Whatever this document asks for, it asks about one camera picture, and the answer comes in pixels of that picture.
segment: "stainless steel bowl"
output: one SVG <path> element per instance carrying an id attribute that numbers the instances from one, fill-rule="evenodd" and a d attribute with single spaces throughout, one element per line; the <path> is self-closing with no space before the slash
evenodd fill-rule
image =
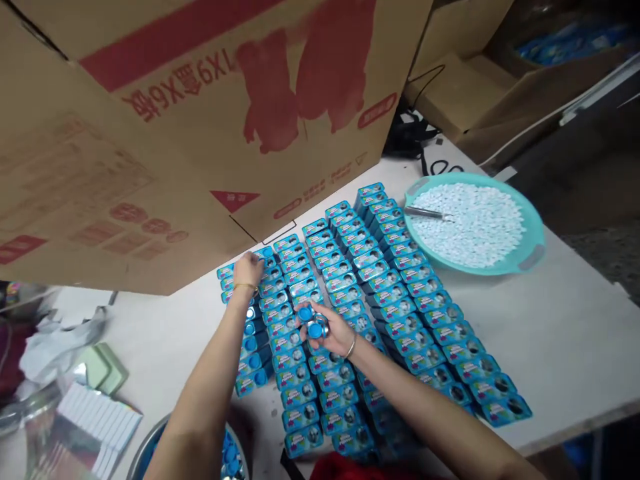
<path id="1" fill-rule="evenodd" d="M 170 416 L 171 414 L 167 415 L 158 423 L 156 423 L 151 429 L 151 431 L 147 434 L 145 439 L 142 441 L 142 444 L 140 444 L 140 448 L 138 448 L 138 451 L 135 453 L 135 457 L 131 462 L 129 472 L 127 474 L 127 480 L 142 480 L 144 476 L 144 472 L 141 471 L 143 468 L 142 459 L 145 456 L 146 452 L 148 452 L 148 450 L 152 448 L 152 445 L 156 444 L 156 442 L 162 435 L 164 426 L 169 421 Z M 235 430 L 230 426 L 228 422 L 226 424 L 226 427 L 229 434 L 231 435 L 231 438 L 233 439 L 236 446 L 238 447 L 238 451 L 240 452 L 240 460 L 242 461 L 243 478 L 245 480 L 251 480 L 251 464 L 247 462 L 248 458 L 245 456 L 244 444 L 240 442 L 238 435 L 236 435 Z"/>

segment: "white candy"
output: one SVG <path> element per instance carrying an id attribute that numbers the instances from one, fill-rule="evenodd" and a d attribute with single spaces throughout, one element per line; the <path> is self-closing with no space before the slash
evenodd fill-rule
<path id="1" fill-rule="evenodd" d="M 418 195 L 411 206 L 453 215 L 453 222 L 416 216 L 411 220 L 428 248 L 466 267 L 495 265 L 518 247 L 525 231 L 520 207 L 493 187 L 439 185 Z"/>

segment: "hand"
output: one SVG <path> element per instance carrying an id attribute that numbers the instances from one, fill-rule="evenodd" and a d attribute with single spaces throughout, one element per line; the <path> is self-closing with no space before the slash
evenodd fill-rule
<path id="1" fill-rule="evenodd" d="M 233 284 L 257 287 L 265 270 L 265 260 L 248 251 L 240 257 L 233 268 Z"/>
<path id="2" fill-rule="evenodd" d="M 316 302 L 305 302 L 300 305 L 296 305 L 294 310 L 298 311 L 300 308 L 311 304 L 311 308 L 313 308 L 314 312 L 320 313 L 324 315 L 327 320 L 329 320 L 329 334 L 326 338 L 320 339 L 309 339 L 309 344 L 312 348 L 318 349 L 320 345 L 329 350 L 330 352 L 337 353 L 341 357 L 346 357 L 351 345 L 353 344 L 353 340 L 355 339 L 356 333 L 353 329 L 345 322 L 344 318 L 338 315 L 336 312 L 331 310 L 330 308 L 325 307 L 324 305 L 320 305 Z M 300 320 L 296 320 L 296 324 L 300 325 Z M 303 325 L 300 329 L 300 338 L 302 340 L 307 339 L 307 326 Z"/>

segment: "table surface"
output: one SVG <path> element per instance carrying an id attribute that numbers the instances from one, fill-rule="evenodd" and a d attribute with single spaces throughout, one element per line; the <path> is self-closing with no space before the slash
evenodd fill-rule
<path id="1" fill-rule="evenodd" d="M 447 140 L 426 148 L 425 156 L 428 163 L 446 159 L 466 171 L 481 172 Z M 384 183 L 388 196 L 403 200 L 420 176 L 419 162 L 382 159 L 296 219 L 297 227 L 289 234 L 301 237 L 301 227 L 322 217 L 326 208 L 342 200 L 353 202 L 358 188 L 377 181 Z M 640 400 L 640 310 L 548 229 L 545 236 L 546 257 L 524 275 L 437 272 L 488 353 L 511 376 L 533 411 L 533 418 L 496 430 L 527 455 L 634 413 Z M 220 293 L 212 271 L 169 297 L 118 295 L 104 341 L 130 372 L 118 397 L 144 418 L 114 479 L 126 477 L 147 432 L 175 405 L 222 318 Z M 254 428 L 254 476 L 286 478 L 279 465 L 283 409 L 273 380 L 243 399 L 234 394 L 232 404 L 245 412 Z M 2 465 L 9 451 L 6 441 L 0 449 Z M 311 465 L 301 470 L 308 475 Z"/>

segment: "bangle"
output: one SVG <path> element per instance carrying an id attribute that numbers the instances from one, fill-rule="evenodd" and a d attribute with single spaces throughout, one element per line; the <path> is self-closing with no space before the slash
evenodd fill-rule
<path id="1" fill-rule="evenodd" d="M 353 349 L 355 347 L 356 338 L 358 338 L 358 334 L 356 332 L 353 332 L 353 342 L 352 342 L 351 346 L 349 347 L 349 351 L 347 352 L 347 354 L 345 356 L 345 360 L 348 359 L 351 356 L 351 354 L 353 353 Z"/>
<path id="2" fill-rule="evenodd" d="M 249 287 L 250 289 L 253 290 L 253 296 L 255 297 L 255 294 L 258 293 L 258 287 L 256 287 L 255 285 L 252 285 L 250 283 L 238 283 L 236 285 L 233 286 L 233 291 L 236 290 L 236 288 L 238 287 Z"/>

